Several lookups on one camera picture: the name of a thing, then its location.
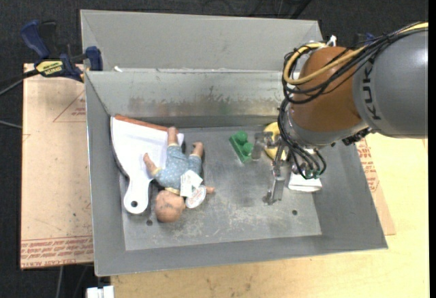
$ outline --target doll leg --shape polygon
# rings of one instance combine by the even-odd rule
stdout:
[[[178,145],[177,129],[175,127],[168,128],[168,146]]]
[[[155,175],[157,173],[158,167],[155,165],[155,163],[153,161],[151,161],[148,153],[144,154],[143,160],[144,160],[145,166],[146,166],[147,170],[150,172],[150,174]]]
[[[191,155],[197,155],[199,158],[203,156],[203,143],[202,142],[195,142],[193,144],[193,150]]]

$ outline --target electrical cable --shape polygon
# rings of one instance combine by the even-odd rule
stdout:
[[[315,155],[309,153],[303,149],[292,137],[285,131],[284,116],[288,113],[287,105],[289,101],[284,99],[279,108],[279,117],[277,119],[277,125],[279,127],[279,133],[282,141],[288,148],[288,155],[291,155],[298,173],[305,179],[318,178],[326,170],[326,161],[321,156],[318,150],[314,150]]]
[[[293,79],[294,70],[296,68],[297,60],[305,55],[310,54],[314,51],[317,51],[320,48],[323,48],[326,44],[311,42],[310,44],[306,44],[301,46],[298,49],[295,49],[294,52],[288,53],[285,56],[285,63],[283,67],[283,93],[287,100],[294,104],[304,104],[310,102],[315,99],[319,95],[330,93],[334,91],[337,87],[341,86],[347,79],[349,79],[354,73],[356,73],[368,60],[376,58],[376,56],[383,50],[385,47],[389,46],[391,43],[403,38],[411,33],[420,32],[423,30],[428,30],[429,23],[428,22],[417,22],[411,25],[407,25],[402,27],[392,33],[388,33],[382,35],[378,38],[373,38],[371,40],[367,40],[364,46],[361,46],[357,49],[346,48],[343,52],[325,64],[318,71],[308,75],[303,76],[297,80]],[[326,70],[329,70],[335,66],[339,65],[339,69],[335,71],[334,74],[330,75],[322,83],[318,85],[314,85],[309,88],[301,89],[298,87],[300,84],[307,84],[309,81],[313,80],[320,74],[323,74]],[[341,78],[345,73],[349,70],[354,69],[353,72],[348,74],[345,78],[341,79],[339,84],[336,84],[334,88],[330,88],[328,91],[326,90],[328,86],[338,78]],[[307,96],[304,100],[295,100],[293,95],[305,94]]]
[[[61,296],[62,279],[63,279],[63,266],[61,266],[61,268],[59,270],[59,278],[57,280],[56,295],[54,296],[55,298],[60,298],[60,296]]]
[[[76,289],[74,290],[74,294],[72,295],[72,298],[76,298],[77,297],[77,294],[80,291],[80,287],[81,287],[83,279],[84,279],[84,275],[88,271],[88,268],[89,268],[89,266],[85,265],[85,267],[84,267],[84,269],[82,271],[82,274],[79,277],[79,281],[77,282]]]

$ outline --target robotic arm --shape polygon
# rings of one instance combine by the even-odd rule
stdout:
[[[268,203],[280,199],[281,167],[305,179],[326,170],[322,147],[349,145],[370,132],[427,137],[428,30],[416,23],[353,48],[311,42],[285,56]]]

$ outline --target black floor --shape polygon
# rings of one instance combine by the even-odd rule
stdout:
[[[80,49],[79,11],[129,10],[177,14],[209,14],[291,18],[298,4],[293,0],[0,0],[0,83],[21,73],[23,63],[36,60],[19,36],[32,19],[55,20],[58,43]],[[355,34],[380,35],[417,20],[428,19],[429,0],[312,0],[299,19],[319,20],[323,36],[336,35],[339,44],[350,46]],[[0,120],[20,125],[22,87],[0,96]],[[18,266],[20,238],[21,131],[0,124],[0,297],[54,297],[59,268],[21,271]],[[82,287],[95,286],[92,267],[65,267],[60,297],[72,297]]]

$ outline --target blue clamp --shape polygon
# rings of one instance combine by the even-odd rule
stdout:
[[[41,37],[40,31],[45,27],[45,36],[49,37],[47,42]],[[45,77],[66,77],[72,80],[82,82],[83,71],[76,66],[77,61],[89,59],[91,70],[102,71],[103,60],[99,49],[95,46],[90,46],[85,50],[85,53],[76,57],[69,57],[66,53],[58,54],[53,42],[55,23],[42,24],[38,20],[28,22],[20,30],[20,35],[25,44],[34,50],[39,59],[33,66],[36,73]]]

